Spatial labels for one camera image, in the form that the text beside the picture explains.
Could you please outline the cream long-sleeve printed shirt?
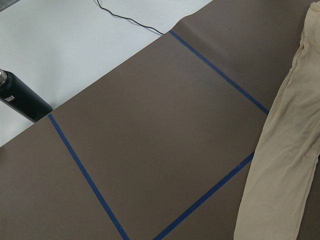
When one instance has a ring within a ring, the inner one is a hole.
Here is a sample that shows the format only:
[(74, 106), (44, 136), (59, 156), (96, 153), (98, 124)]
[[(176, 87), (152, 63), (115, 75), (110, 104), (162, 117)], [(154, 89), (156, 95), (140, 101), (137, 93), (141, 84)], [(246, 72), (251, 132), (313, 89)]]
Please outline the cream long-sleeve printed shirt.
[(236, 240), (295, 240), (320, 154), (320, 4), (264, 123), (240, 202)]

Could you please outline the brown table cover mat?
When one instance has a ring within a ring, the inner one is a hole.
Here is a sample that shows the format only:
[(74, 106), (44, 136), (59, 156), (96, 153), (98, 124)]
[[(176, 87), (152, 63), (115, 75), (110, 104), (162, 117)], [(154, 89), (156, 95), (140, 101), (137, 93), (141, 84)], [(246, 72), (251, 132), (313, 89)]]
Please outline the brown table cover mat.
[(208, 4), (0, 150), (3, 240), (231, 240), (311, 5)]

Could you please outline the black water bottle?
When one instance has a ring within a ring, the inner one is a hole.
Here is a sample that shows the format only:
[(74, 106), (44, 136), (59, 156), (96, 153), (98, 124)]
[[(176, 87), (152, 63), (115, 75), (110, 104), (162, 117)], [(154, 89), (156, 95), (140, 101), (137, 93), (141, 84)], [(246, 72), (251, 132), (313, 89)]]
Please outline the black water bottle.
[(53, 108), (13, 73), (0, 71), (0, 101), (35, 123)]

